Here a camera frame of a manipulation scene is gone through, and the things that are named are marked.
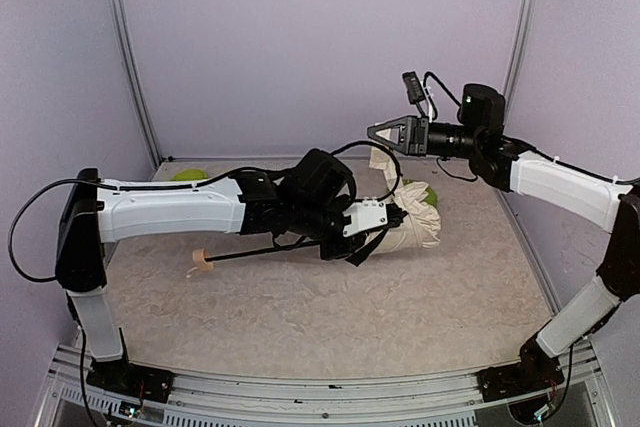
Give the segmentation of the beige folding umbrella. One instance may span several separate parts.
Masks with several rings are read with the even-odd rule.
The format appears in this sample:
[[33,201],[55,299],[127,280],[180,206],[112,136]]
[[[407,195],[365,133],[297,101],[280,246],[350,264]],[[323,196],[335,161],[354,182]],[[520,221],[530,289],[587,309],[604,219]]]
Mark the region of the beige folding umbrella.
[[240,167],[198,184],[196,190],[205,194],[207,202],[191,216],[198,223],[195,229],[270,235],[270,246],[223,254],[223,261],[305,248],[317,248],[320,256],[323,241],[344,237],[342,212],[356,201],[374,199],[395,203],[405,216],[389,228],[370,256],[438,246],[437,209],[418,202],[419,194],[403,186],[401,165],[392,150],[372,141],[366,145],[371,150],[370,167],[382,172],[386,183],[379,196],[358,197],[355,175],[339,158],[341,149],[313,148],[289,168]]

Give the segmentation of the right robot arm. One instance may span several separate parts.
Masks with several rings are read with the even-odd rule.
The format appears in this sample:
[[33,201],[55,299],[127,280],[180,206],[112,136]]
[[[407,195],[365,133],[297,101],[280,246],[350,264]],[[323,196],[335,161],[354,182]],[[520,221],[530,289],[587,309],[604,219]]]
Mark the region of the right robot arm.
[[484,401],[558,386],[569,376],[560,356],[597,332],[639,293],[639,183],[569,165],[504,133],[506,100],[494,88],[464,86],[454,124],[424,115],[374,124],[369,139],[406,156],[465,159],[487,185],[585,219],[609,236],[592,279],[520,348],[518,361],[478,372]]

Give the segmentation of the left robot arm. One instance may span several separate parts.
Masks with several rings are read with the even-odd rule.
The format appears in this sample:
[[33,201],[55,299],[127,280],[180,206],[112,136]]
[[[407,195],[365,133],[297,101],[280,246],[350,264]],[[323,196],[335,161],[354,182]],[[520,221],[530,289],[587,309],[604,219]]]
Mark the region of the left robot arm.
[[293,233],[296,242],[272,251],[316,247],[323,260],[358,266],[405,216],[388,195],[358,198],[350,168],[319,149],[283,170],[240,167],[197,181],[102,181],[96,169],[82,170],[60,220],[55,277],[92,358],[88,384],[165,403],[174,380],[130,361],[106,295],[105,244],[185,232]]

